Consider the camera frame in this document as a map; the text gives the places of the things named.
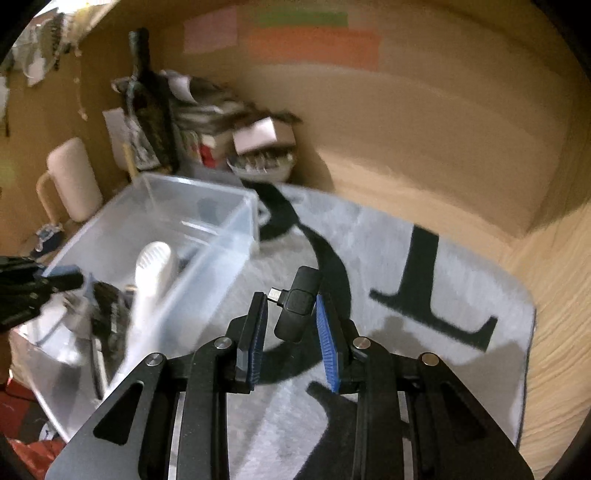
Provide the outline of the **black wireless microphone dongle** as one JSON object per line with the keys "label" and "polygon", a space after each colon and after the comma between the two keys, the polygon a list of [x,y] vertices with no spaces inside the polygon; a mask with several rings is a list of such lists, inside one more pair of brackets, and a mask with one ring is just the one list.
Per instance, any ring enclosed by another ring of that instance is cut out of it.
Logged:
{"label": "black wireless microphone dongle", "polygon": [[298,343],[315,312],[315,299],[321,287],[322,274],[317,269],[301,266],[290,289],[271,288],[267,299],[280,308],[274,334],[280,340]]}

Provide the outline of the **white handheld beauty device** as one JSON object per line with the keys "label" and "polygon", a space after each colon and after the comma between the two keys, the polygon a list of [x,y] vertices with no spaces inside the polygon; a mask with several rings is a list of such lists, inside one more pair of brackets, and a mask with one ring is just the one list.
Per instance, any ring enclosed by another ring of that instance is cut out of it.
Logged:
{"label": "white handheld beauty device", "polygon": [[176,251],[163,241],[147,244],[135,264],[135,293],[127,330],[127,348],[137,346],[155,324],[155,312],[178,275]]}

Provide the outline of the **clear plastic storage box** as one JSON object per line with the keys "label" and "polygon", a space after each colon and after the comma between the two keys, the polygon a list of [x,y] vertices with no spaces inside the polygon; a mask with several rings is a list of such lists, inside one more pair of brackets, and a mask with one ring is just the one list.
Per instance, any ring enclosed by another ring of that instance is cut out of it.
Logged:
{"label": "clear plastic storage box", "polygon": [[[54,295],[19,327],[15,356],[58,434],[71,439],[148,354],[191,352],[249,256],[259,246],[256,193],[143,174],[61,249],[50,272],[81,269],[85,285]],[[91,338],[100,284],[132,294],[116,339]]]}

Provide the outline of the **blue cartoon sticker card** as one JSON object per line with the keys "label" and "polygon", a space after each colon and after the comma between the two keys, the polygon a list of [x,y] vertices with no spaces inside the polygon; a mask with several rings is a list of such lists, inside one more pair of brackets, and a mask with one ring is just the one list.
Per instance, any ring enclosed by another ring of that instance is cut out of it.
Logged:
{"label": "blue cartoon sticker card", "polygon": [[64,229],[61,224],[45,224],[36,232],[36,244],[34,251],[41,255],[59,247],[64,238]]}

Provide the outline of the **grey rug with black letters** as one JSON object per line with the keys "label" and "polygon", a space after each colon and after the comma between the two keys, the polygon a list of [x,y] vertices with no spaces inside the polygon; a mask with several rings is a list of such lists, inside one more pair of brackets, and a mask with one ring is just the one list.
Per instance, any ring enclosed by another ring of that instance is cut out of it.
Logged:
{"label": "grey rug with black letters", "polygon": [[[322,272],[339,315],[389,351],[437,352],[516,441],[534,307],[522,287],[422,228],[334,196],[259,184],[260,246],[212,314],[201,287],[181,308],[185,347],[221,334],[253,292],[286,285],[298,267]],[[329,391],[318,332],[270,338],[259,389],[233,396],[229,471],[235,479],[347,479],[356,400]]]}

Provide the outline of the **yellow tube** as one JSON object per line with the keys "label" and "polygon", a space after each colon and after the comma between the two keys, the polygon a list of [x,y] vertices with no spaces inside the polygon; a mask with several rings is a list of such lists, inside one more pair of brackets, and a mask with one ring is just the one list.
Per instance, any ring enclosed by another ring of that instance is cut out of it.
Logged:
{"label": "yellow tube", "polygon": [[124,159],[126,162],[127,172],[128,172],[129,177],[131,179],[131,182],[134,182],[135,178],[138,175],[138,171],[137,171],[135,163],[134,163],[134,155],[133,155],[132,148],[128,143],[123,143],[122,150],[123,150]]}

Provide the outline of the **handwritten paper note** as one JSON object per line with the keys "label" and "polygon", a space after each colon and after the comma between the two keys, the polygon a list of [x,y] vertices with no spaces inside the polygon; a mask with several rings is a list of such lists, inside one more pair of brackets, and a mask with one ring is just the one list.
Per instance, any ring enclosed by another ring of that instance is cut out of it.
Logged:
{"label": "handwritten paper note", "polygon": [[102,112],[107,133],[110,140],[111,151],[117,167],[127,172],[127,162],[123,145],[129,140],[128,127],[121,107]]}

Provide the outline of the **white bowl of small items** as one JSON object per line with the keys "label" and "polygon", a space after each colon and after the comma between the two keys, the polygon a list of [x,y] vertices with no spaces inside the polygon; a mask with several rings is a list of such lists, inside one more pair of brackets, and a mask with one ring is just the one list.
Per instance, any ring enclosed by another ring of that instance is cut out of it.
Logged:
{"label": "white bowl of small items", "polygon": [[226,164],[243,181],[253,183],[283,183],[290,178],[297,163],[293,151],[264,151],[228,157]]}

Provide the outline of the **dark wine bottle elephant label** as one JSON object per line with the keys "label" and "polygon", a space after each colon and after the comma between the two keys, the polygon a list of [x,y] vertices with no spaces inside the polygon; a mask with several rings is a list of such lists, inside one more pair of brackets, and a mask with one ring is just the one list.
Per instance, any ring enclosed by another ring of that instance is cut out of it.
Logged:
{"label": "dark wine bottle elephant label", "polygon": [[131,31],[129,46],[133,69],[126,90],[126,106],[135,166],[139,171],[163,169],[175,173],[179,159],[169,89],[165,79],[151,68],[148,30]]}

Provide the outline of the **stack of books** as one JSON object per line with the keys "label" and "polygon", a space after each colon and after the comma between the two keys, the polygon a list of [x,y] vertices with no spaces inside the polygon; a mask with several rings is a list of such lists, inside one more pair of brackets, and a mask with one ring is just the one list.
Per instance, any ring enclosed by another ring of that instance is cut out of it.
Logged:
{"label": "stack of books", "polygon": [[173,70],[162,74],[172,95],[171,113],[183,157],[211,169],[228,168],[226,158],[235,153],[235,124],[252,112],[252,106],[207,79]]}

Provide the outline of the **white card on bowl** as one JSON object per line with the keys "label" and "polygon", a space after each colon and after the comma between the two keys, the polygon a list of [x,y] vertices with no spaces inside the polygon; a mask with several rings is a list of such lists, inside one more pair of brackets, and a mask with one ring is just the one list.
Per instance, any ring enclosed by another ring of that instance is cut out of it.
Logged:
{"label": "white card on bowl", "polygon": [[249,126],[235,130],[232,138],[235,152],[238,155],[266,148],[296,145],[293,127],[271,117],[263,118]]}

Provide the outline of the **pink sticky note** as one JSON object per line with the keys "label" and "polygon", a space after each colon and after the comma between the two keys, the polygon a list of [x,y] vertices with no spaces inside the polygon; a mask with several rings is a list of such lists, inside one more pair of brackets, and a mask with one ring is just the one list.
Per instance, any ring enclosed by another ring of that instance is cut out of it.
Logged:
{"label": "pink sticky note", "polygon": [[183,22],[183,52],[204,54],[238,45],[238,7],[224,7]]}

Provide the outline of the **orange sticky note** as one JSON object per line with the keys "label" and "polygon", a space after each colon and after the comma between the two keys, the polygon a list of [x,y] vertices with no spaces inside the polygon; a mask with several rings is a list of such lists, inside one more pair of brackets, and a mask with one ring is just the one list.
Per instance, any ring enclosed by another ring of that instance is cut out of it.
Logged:
{"label": "orange sticky note", "polygon": [[381,37],[372,31],[337,27],[280,26],[245,37],[253,58],[264,63],[328,64],[375,72]]}

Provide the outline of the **green sticky note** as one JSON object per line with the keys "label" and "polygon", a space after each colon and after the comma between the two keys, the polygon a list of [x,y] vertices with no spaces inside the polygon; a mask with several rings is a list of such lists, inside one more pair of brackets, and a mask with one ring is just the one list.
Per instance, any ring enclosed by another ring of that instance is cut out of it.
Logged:
{"label": "green sticky note", "polygon": [[262,27],[315,26],[346,28],[347,12],[311,10],[266,10],[256,14],[256,23]]}

